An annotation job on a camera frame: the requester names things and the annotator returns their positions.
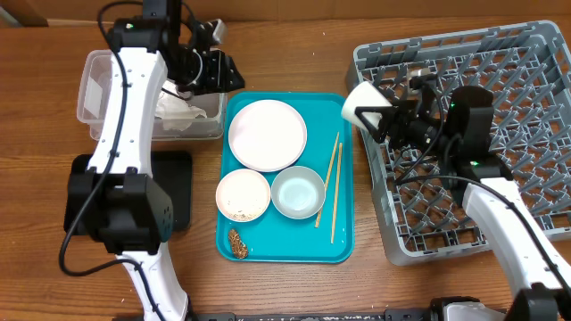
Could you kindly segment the white napkin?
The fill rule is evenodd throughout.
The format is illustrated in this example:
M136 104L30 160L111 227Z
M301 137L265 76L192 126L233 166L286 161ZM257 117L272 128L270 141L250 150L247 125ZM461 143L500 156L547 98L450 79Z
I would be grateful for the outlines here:
M207 113L184 100L175 84L167 80L159 94L155 117L162 121L164 130L184 131L195 119L205 119Z

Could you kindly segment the small pink bowl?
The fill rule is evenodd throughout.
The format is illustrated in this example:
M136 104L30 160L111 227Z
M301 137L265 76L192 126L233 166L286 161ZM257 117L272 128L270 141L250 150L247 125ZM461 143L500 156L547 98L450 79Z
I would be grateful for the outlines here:
M216 189L216 205L232 221L254 221L268 208L271 196L267 179L252 169L236 169L225 175Z

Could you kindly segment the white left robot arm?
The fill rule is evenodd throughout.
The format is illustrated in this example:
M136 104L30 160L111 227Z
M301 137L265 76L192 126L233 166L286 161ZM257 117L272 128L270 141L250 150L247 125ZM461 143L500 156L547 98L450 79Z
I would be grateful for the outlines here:
M63 228L104 245L136 288L146 320L192 320L172 264L175 207L154 180L152 139L163 85L186 97L242 89L244 78L220 49L223 21L202 22L180 1L144 1L102 36L112 58L103 131L83 169L71 171Z

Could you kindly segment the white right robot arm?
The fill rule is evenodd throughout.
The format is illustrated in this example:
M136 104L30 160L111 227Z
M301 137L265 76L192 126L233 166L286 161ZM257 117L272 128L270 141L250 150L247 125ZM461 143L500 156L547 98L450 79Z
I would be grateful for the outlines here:
M436 75L408 79L413 100L389 100L369 82L358 84L342 116L393 149L411 146L438 160L440 180L483 232L508 278L513 301L500 312L472 297L433 299L425 320L557 320L570 318L570 266L529 212L512 172L491 152L493 94L480 86L453 90L448 108ZM439 116L432 117L438 106Z

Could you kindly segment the grey bowl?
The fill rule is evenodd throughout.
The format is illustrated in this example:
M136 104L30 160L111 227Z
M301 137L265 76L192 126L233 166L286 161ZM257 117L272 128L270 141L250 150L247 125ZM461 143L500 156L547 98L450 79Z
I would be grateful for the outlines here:
M315 216L326 198L325 183L313 169L292 166L280 171L271 185L271 200L279 213L291 219Z

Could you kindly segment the white cup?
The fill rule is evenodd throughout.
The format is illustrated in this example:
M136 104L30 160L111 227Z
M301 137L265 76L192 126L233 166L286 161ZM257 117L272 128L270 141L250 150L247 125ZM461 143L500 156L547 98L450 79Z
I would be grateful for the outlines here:
M384 131L383 121L392 109L393 105L375 86L369 82L362 82L347 96L341 116L373 135Z

